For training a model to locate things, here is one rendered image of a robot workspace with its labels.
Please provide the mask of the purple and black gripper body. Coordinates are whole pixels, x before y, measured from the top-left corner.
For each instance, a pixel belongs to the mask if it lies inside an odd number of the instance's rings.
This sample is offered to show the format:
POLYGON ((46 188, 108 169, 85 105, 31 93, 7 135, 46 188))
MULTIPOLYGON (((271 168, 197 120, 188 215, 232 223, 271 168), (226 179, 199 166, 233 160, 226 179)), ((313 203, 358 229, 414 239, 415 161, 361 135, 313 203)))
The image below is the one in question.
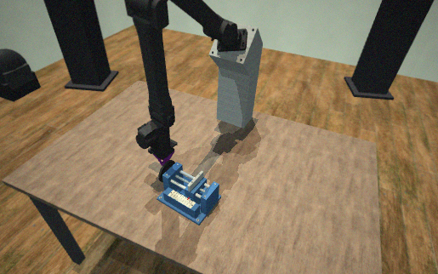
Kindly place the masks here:
POLYGON ((153 148, 149 148, 148 152, 150 154, 154 154, 156 155, 156 157, 160 158, 160 159, 165 159, 167 156, 169 156, 171 153, 174 152, 174 148, 175 146, 177 146, 178 143, 174 140, 170 139, 170 135, 169 137, 167 137, 166 139, 162 139, 157 142, 157 150, 153 149, 153 148))

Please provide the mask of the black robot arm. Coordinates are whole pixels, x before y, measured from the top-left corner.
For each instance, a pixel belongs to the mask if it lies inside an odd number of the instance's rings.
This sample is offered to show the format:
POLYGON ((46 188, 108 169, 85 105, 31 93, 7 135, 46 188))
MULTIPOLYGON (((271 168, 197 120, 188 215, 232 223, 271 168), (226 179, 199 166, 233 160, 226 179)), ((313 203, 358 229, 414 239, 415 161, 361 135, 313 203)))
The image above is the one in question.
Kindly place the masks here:
MULTIPOLYGON (((125 0, 124 0, 125 1, 125 0)), ((203 27, 203 33, 218 40, 219 52, 243 51, 247 48, 247 29, 223 19, 203 0, 170 0, 203 27), (240 30, 240 31, 239 31, 240 30)), ((149 91, 151 120, 138 128, 136 141, 147 149, 157 150, 157 142, 169 137, 175 122, 174 106, 168 91, 168 78, 162 29, 169 25, 168 0, 126 0, 128 16, 133 16, 141 49, 149 91), (151 18, 152 17, 152 18, 151 18)))

